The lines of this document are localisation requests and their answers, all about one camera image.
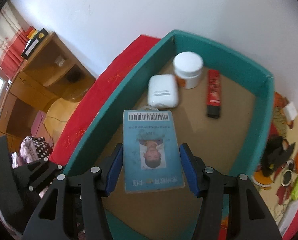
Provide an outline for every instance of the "red and white curtain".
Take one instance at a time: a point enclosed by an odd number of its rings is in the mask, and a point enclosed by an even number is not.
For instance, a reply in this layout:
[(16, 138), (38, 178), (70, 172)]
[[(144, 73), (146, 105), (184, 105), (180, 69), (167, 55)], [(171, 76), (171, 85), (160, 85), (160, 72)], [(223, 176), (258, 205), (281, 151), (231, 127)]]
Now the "red and white curtain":
[(6, 3), (0, 11), (0, 68), (11, 80), (20, 67), (28, 38)]

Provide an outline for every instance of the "wooden desk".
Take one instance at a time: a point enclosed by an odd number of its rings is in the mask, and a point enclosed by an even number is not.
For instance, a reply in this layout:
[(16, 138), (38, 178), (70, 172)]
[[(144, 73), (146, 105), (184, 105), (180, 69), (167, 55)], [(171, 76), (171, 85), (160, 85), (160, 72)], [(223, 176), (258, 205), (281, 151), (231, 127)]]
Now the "wooden desk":
[[(59, 55), (65, 59), (61, 67), (54, 63)], [(39, 110), (47, 112), (59, 98), (81, 100), (94, 81), (57, 35), (49, 34), (23, 62), (2, 95), (0, 136), (7, 136), (9, 151), (18, 152), (23, 139), (31, 135)]]

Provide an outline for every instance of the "white jar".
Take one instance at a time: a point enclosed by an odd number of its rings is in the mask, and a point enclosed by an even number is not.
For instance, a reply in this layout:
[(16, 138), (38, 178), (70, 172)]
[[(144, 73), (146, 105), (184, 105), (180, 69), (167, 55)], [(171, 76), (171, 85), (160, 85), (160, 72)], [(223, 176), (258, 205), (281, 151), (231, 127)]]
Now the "white jar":
[(173, 66), (179, 87), (190, 89), (198, 85), (203, 59), (197, 53), (191, 51), (179, 53), (173, 59)]

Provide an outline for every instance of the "black hair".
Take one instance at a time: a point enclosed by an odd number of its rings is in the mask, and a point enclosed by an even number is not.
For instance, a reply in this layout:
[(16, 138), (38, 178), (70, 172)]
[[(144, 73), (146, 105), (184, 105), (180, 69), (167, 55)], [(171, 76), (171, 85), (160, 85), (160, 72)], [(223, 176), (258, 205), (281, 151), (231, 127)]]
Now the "black hair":
[(149, 168), (153, 168), (153, 169), (157, 168), (161, 163), (161, 157), (159, 157), (158, 160), (152, 160), (152, 161), (149, 161), (145, 158), (145, 163)]

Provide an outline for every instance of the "white lid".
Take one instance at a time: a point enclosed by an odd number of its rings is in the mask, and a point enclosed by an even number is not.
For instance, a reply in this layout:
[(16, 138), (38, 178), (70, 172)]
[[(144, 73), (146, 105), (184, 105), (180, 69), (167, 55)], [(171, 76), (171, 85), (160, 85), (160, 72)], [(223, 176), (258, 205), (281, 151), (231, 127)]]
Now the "white lid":
[(197, 53), (185, 51), (173, 59), (175, 69), (184, 76), (196, 76), (201, 72), (203, 59)]

